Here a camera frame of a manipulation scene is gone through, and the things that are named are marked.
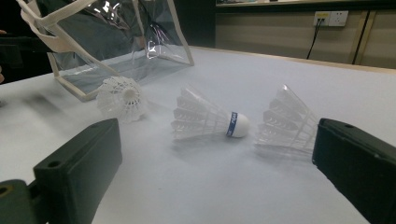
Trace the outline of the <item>white feather shuttlecock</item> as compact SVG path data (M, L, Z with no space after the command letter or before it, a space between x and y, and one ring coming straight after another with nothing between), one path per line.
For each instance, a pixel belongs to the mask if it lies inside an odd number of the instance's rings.
M256 145L290 148L311 154L317 130L318 117L284 84L262 113Z

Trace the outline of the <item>white shuttlecock dark band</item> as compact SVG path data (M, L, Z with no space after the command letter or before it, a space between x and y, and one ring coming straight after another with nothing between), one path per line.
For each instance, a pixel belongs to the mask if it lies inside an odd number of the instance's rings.
M114 76L103 81L96 96L97 108L106 118L129 123L139 120L147 111L147 101L132 78Z

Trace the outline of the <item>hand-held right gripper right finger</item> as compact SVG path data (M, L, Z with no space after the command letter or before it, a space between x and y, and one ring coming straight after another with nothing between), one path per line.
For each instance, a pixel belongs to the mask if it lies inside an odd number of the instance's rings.
M371 224L396 224L396 147L321 119L312 162Z

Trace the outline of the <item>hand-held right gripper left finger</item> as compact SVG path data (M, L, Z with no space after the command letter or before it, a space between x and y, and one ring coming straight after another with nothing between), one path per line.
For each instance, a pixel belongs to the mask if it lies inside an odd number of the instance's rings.
M122 163L116 119L96 122L34 167L49 224L91 224Z

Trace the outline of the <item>small white bottle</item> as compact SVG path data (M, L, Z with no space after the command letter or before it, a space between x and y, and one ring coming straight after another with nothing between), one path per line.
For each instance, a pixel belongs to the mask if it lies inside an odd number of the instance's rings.
M250 121L245 115L225 110L191 86L180 90L173 113L171 127L176 139L211 134L241 138L248 135L250 128Z

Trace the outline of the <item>white wall socket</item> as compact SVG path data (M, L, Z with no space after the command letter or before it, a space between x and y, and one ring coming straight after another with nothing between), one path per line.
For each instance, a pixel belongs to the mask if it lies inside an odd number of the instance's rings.
M347 22L348 11L316 11L314 26L344 27Z

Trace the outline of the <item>clear plastic bag beige trim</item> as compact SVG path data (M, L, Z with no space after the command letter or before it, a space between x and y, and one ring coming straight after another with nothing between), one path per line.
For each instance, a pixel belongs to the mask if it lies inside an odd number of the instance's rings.
M55 78L81 101L110 77L143 84L194 64L173 0L16 2Z

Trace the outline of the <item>black curtain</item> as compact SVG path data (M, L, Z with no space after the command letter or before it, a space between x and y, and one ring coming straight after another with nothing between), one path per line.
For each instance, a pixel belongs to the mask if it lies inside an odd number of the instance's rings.
M190 46L214 48L215 0L174 0L180 28Z

